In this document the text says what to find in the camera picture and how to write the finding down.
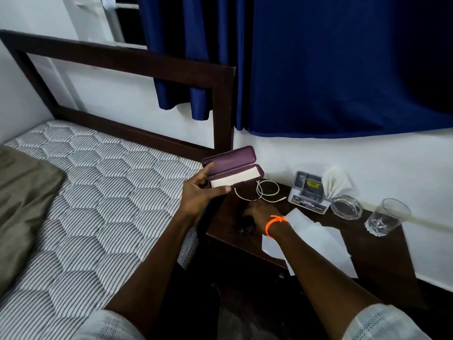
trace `wooden headboard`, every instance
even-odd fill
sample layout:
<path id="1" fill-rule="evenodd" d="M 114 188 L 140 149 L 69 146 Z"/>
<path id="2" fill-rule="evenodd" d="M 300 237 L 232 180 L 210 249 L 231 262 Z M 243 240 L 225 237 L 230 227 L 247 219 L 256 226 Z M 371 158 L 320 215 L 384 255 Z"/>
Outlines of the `wooden headboard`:
<path id="1" fill-rule="evenodd" d="M 3 41 L 56 119 L 63 119 L 167 153 L 201 161 L 232 149 L 235 68 L 160 56 L 149 51 L 0 30 Z M 58 104 L 27 53 L 212 89 L 214 149 L 176 140 Z"/>

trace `orange bracelet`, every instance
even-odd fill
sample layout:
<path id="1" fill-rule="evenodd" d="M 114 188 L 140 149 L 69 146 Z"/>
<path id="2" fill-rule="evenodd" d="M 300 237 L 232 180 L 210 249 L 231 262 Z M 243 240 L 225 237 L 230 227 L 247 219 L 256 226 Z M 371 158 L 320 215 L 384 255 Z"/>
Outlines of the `orange bracelet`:
<path id="1" fill-rule="evenodd" d="M 271 217 L 275 217 L 274 219 L 271 219 L 267 224 L 266 224 L 266 235 L 269 236 L 270 238 L 273 238 L 272 236 L 269 235 L 269 226 L 274 223 L 274 222 L 287 222 L 285 217 L 281 216 L 275 216 L 271 215 Z"/>

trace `blue curtain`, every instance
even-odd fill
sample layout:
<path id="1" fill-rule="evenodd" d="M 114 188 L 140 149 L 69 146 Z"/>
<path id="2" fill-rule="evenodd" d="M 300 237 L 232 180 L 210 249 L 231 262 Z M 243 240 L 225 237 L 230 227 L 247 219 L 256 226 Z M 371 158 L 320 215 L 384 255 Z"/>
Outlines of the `blue curtain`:
<path id="1" fill-rule="evenodd" d="M 139 0 L 148 48 L 237 66 L 235 125 L 341 138 L 453 127 L 453 0 Z M 155 81 L 164 109 L 210 91 Z"/>

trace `quilted mattress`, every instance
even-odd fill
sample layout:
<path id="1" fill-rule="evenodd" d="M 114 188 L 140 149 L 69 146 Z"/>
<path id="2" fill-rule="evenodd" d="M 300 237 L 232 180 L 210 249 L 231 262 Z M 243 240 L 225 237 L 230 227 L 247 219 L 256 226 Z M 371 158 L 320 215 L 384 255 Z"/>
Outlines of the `quilted mattress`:
<path id="1" fill-rule="evenodd" d="M 145 259 L 199 162 L 65 121 L 6 145 L 66 171 L 36 249 L 0 306 L 0 339 L 69 339 Z M 197 244 L 195 227 L 178 262 Z"/>

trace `maroon case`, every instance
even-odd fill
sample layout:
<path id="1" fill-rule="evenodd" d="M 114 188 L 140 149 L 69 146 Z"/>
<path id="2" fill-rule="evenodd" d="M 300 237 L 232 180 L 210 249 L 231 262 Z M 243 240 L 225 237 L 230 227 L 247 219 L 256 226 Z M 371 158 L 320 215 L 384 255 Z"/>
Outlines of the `maroon case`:
<path id="1" fill-rule="evenodd" d="M 214 161 L 216 164 L 214 167 L 212 167 L 208 175 L 207 182 L 209 183 L 209 186 L 211 186 L 211 180 L 217 180 L 236 173 L 240 173 L 252 167 L 257 167 L 258 172 L 260 173 L 260 177 L 251 179 L 249 181 L 259 180 L 264 177 L 264 172 L 260 165 L 254 164 L 254 162 L 256 161 L 256 155 L 251 145 L 239 149 L 234 149 L 232 151 L 227 151 L 223 154 L 207 157 L 201 162 L 201 164 L 204 167 L 212 161 Z"/>

